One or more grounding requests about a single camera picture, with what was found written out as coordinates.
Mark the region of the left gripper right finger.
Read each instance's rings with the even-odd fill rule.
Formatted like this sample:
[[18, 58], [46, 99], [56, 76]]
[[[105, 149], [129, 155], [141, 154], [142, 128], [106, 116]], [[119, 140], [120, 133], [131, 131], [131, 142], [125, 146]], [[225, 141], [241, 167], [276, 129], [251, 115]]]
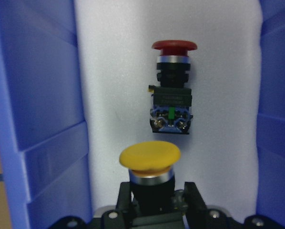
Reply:
[[226, 214], [217, 208], [208, 208], [194, 182], [185, 182], [184, 200], [188, 205], [185, 212], [190, 229], [229, 229]]

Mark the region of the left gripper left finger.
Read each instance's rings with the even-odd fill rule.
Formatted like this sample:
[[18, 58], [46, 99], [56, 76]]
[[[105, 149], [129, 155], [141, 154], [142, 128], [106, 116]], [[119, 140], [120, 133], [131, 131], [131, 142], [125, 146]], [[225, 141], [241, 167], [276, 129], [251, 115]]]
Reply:
[[102, 214], [102, 229], [130, 229], [135, 217], [130, 182], [122, 182], [115, 209]]

